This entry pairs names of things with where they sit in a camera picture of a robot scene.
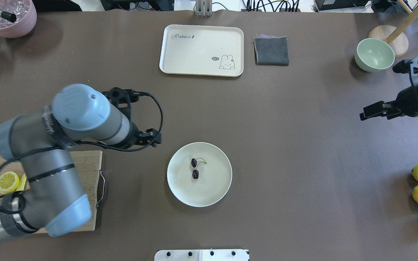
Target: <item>light green bowl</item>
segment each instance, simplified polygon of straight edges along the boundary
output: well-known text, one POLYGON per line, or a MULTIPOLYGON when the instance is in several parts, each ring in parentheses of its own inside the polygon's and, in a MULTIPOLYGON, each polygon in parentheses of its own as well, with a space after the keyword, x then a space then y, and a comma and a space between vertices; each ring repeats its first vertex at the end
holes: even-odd
POLYGON ((384 41, 367 38, 357 45, 355 60, 362 70, 375 73, 393 65, 394 52, 384 41))

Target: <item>wooden cutting board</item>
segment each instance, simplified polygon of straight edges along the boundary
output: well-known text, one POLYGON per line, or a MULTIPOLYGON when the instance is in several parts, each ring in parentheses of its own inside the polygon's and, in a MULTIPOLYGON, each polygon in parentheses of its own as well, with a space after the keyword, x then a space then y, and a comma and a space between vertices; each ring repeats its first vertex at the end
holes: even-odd
MULTIPOLYGON (((96 203, 98 201, 98 182, 99 182, 99 170, 101 170, 101 161, 103 158, 103 152, 101 150, 88 150, 86 152, 71 152, 73 163, 77 169, 78 175, 88 195, 88 201, 91 207, 91 218, 85 225, 77 228, 73 231, 93 231, 96 228, 96 203)), ((0 156, 0 165, 5 160, 0 156)), ((20 162, 13 162, 4 167, 0 175, 7 171, 13 171, 17 173, 19 178, 25 173, 24 168, 20 162)), ((28 182, 25 185, 25 189, 28 190, 30 185, 28 182)), ((48 233, 44 228, 38 230, 37 233, 48 233)))

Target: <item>white tray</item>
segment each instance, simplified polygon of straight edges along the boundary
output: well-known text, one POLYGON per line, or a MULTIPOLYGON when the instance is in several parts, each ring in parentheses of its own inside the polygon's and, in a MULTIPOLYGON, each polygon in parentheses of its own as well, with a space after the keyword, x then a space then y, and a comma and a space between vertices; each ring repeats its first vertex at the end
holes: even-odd
POLYGON ((162 39, 159 68, 164 73, 240 76, 243 31, 204 25, 168 25, 162 39))

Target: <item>pink bowl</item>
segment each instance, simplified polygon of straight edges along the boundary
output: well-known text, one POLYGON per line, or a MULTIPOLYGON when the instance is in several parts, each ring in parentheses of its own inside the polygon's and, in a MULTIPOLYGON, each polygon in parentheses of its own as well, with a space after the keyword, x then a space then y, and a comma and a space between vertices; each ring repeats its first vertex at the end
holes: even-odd
POLYGON ((36 24, 36 10, 33 2, 30 0, 28 12, 22 19, 6 28, 0 28, 0 36, 6 38, 17 38, 28 34, 36 24))

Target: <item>cherry stem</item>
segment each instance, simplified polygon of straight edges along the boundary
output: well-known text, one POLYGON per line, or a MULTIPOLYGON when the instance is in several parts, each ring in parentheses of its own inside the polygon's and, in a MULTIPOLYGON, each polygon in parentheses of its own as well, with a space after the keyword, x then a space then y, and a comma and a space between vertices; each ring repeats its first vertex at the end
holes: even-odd
POLYGON ((195 170, 197 170, 198 169, 198 166, 199 166, 199 164, 207 164, 207 162, 203 159, 203 158, 197 158, 196 160, 198 160, 198 159, 202 159, 202 161, 203 162, 199 162, 197 165, 196 165, 196 168, 195 168, 195 170))

